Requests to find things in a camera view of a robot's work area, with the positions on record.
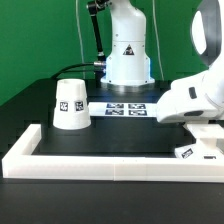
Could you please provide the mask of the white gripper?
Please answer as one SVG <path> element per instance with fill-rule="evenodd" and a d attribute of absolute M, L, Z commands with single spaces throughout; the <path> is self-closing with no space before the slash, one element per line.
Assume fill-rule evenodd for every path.
<path fill-rule="evenodd" d="M 204 71 L 178 79 L 157 102 L 160 123 L 224 120 L 224 75 Z"/>

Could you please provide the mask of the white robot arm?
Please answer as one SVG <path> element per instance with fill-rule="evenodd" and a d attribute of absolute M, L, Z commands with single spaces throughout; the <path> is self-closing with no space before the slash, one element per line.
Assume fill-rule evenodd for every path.
<path fill-rule="evenodd" d="M 146 18 L 130 0 L 109 0 L 112 52 L 101 83 L 136 91 L 154 82 L 145 53 Z M 224 120 L 224 0 L 202 0 L 191 24 L 196 52 L 208 69 L 171 83 L 156 104 L 161 123 Z"/>

